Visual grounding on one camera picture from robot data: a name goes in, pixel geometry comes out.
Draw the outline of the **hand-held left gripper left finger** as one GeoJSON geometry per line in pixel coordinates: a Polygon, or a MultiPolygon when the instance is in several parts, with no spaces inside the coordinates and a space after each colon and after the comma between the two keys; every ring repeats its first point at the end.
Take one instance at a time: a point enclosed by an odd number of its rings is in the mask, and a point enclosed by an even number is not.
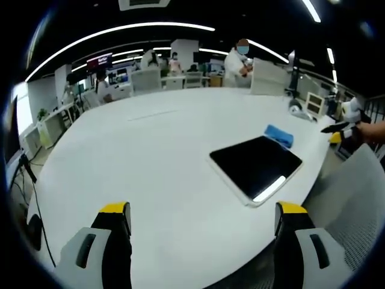
{"type": "Polygon", "coordinates": [[[62,248],[55,276],[63,288],[131,288],[131,208],[105,205],[62,248]]]}

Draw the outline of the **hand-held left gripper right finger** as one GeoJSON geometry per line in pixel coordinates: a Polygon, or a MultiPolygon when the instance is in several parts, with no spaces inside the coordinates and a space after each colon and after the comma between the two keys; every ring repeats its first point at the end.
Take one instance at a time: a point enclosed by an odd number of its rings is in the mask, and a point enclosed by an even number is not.
{"type": "Polygon", "coordinates": [[[300,205],[276,203],[274,288],[342,288],[352,275],[345,249],[300,205]]]}

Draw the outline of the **person's right hand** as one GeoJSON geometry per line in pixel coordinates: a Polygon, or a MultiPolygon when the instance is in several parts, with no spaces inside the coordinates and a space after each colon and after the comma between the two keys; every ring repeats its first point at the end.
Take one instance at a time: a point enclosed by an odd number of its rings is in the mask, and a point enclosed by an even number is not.
{"type": "Polygon", "coordinates": [[[385,121],[377,123],[361,122],[357,125],[363,141],[366,143],[378,143],[383,145],[385,142],[385,121]]]}

